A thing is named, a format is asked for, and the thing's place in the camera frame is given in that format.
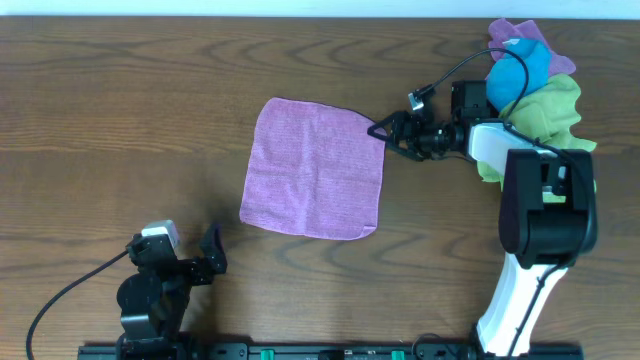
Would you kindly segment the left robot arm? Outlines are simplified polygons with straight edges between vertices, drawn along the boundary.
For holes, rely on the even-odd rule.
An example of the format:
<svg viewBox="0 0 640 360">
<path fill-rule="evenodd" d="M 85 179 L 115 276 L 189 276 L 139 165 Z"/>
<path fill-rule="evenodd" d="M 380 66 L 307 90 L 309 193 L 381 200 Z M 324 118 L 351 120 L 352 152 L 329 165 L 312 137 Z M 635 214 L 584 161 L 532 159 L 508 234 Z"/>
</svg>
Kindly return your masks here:
<svg viewBox="0 0 640 360">
<path fill-rule="evenodd" d="M 219 227 L 211 225 L 199 242 L 202 254 L 180 259 L 179 235 L 171 220 L 152 222 L 126 246 L 138 273 L 118 289 L 124 334 L 118 359 L 206 359 L 208 351 L 180 331 L 191 290 L 210 285 L 227 271 Z"/>
</svg>

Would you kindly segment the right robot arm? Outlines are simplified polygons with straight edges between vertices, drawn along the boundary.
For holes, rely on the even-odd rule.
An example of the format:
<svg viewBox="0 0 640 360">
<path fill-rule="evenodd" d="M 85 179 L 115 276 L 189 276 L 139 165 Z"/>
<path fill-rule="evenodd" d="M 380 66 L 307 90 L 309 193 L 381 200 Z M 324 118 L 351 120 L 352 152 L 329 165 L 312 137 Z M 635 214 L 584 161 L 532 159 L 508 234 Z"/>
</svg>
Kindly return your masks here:
<svg viewBox="0 0 640 360">
<path fill-rule="evenodd" d="M 534 358 L 530 337 L 547 298 L 596 239 L 590 154 L 555 149 L 504 119 L 462 109 L 454 110 L 447 123 L 398 111 L 367 133 L 414 161 L 459 152 L 502 176 L 498 227 L 504 265 L 461 356 Z"/>
</svg>

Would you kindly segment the purple microfiber cloth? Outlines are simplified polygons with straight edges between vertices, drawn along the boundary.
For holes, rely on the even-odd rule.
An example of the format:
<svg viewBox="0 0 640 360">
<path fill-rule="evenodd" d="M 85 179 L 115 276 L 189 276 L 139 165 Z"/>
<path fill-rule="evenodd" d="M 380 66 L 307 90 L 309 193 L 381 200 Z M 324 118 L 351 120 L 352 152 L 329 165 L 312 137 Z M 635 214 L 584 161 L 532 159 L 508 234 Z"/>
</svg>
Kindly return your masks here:
<svg viewBox="0 0 640 360">
<path fill-rule="evenodd" d="M 270 99 L 254 131 L 239 218 L 287 235 L 351 241 L 378 226 L 385 145 L 367 117 Z"/>
</svg>

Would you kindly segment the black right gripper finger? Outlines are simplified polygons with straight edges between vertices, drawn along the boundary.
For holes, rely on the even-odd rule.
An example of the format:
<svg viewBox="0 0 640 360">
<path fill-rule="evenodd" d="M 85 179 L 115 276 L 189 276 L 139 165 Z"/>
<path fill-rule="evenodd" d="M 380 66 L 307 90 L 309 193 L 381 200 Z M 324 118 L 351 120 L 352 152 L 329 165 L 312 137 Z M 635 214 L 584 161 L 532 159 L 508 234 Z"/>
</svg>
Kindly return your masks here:
<svg viewBox="0 0 640 360">
<path fill-rule="evenodd" d="M 408 121 L 407 111 L 396 111 L 367 129 L 367 134 L 381 141 L 399 141 Z"/>
<path fill-rule="evenodd" d="M 410 159 L 412 161 L 425 160 L 425 158 L 419 152 L 416 152 L 415 150 L 412 150 L 410 148 L 403 148 L 399 144 L 396 144 L 392 141 L 387 141 L 385 145 L 387 149 L 403 156 L 404 158 Z"/>
</svg>

